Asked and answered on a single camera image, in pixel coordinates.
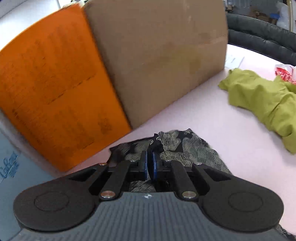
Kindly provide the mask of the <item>black and beige patterned shirt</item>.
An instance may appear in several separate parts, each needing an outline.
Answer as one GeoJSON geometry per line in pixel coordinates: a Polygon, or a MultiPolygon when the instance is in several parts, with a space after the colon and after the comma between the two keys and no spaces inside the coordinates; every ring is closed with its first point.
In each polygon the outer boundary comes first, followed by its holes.
{"type": "Polygon", "coordinates": [[[191,129],[159,132],[153,137],[121,143],[109,150],[110,157],[107,162],[111,167],[123,160],[139,160],[142,151],[147,151],[148,178],[145,181],[131,182],[129,192],[157,192],[152,182],[152,152],[158,153],[162,160],[181,162],[199,196],[209,191],[209,185],[205,180],[210,179],[211,175],[217,180],[226,180],[231,174],[218,153],[191,129]],[[206,169],[210,171],[210,175],[205,172],[206,169]]]}

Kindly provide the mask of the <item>orange and brown cardboard box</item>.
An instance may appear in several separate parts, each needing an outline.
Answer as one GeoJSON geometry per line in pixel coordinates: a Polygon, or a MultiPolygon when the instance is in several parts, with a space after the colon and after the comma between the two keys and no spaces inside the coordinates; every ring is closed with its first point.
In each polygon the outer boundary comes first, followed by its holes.
{"type": "Polygon", "coordinates": [[[89,1],[1,50],[1,112],[66,172],[224,68],[222,1],[89,1]]]}

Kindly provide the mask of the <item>light blue partition board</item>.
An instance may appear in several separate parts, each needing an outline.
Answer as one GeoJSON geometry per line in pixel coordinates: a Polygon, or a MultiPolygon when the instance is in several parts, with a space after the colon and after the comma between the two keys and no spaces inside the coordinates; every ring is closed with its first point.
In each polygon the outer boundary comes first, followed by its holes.
{"type": "Polygon", "coordinates": [[[1,240],[10,240],[20,231],[13,211],[17,195],[52,179],[1,133],[1,240]]]}

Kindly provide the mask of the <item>green crumpled garment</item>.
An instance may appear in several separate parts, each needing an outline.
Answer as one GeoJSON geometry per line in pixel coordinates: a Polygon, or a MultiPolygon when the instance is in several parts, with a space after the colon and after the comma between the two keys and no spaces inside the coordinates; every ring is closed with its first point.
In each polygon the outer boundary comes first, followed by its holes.
{"type": "Polygon", "coordinates": [[[251,111],[269,131],[281,137],[295,154],[295,85],[277,76],[267,80],[251,70],[229,70],[219,83],[228,92],[229,104],[251,111]]]}

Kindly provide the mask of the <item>red and white packet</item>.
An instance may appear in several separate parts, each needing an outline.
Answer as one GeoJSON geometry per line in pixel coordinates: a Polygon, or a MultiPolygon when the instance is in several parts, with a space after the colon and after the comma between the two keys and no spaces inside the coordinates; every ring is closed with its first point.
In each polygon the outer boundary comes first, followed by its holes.
{"type": "Polygon", "coordinates": [[[275,66],[275,74],[282,80],[295,84],[296,66],[289,64],[278,64],[275,66]]]}

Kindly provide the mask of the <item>black leather chair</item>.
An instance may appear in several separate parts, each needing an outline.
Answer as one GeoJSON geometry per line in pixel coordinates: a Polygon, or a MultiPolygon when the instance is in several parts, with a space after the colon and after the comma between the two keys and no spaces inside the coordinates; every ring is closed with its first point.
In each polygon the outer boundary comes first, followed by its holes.
{"type": "Polygon", "coordinates": [[[226,14],[228,43],[295,66],[295,33],[248,16],[226,14]]]}

